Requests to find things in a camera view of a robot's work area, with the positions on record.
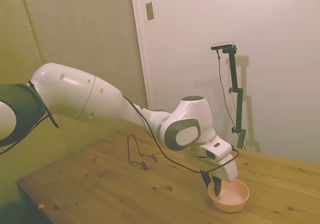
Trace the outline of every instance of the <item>orange bowl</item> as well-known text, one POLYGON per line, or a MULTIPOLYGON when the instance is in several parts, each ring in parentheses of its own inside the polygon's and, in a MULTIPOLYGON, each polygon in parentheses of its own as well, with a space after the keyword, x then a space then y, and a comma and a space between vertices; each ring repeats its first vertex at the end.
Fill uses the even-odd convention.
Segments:
POLYGON ((209 195, 214 205, 224 212, 234 213, 243 209, 249 197, 248 187, 238 179, 227 182, 221 181, 221 192, 215 195, 213 181, 208 186, 209 195))

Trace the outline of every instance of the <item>metal wire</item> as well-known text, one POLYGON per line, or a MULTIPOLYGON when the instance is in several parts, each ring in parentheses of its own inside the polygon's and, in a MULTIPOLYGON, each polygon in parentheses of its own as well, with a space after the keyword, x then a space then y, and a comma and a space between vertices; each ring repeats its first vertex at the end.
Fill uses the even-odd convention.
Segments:
POLYGON ((141 163, 139 163, 139 162, 136 162, 136 161, 134 161, 134 160, 133 160, 133 161, 130 160, 129 140, 130 140, 130 137, 132 137, 132 136, 133 136, 133 138, 134 138, 135 144, 136 144, 136 146, 137 146, 137 148, 138 148, 138 151, 139 151, 139 155, 140 155, 141 157, 147 156, 147 157, 152 158, 154 161, 158 161, 158 159, 156 158, 156 156, 155 156, 154 154, 151 154, 151 155, 141 154, 141 151, 140 151, 140 148, 139 148, 137 139, 135 138, 135 136, 134 136, 133 134, 131 134, 131 135, 129 135, 128 138, 127 138, 127 144, 128 144, 128 160, 129 160, 129 163, 130 163, 130 164, 136 163, 136 164, 138 164, 138 165, 142 165, 145 170, 148 170, 148 166, 146 165, 146 163, 145 163, 144 161, 142 161, 141 163))

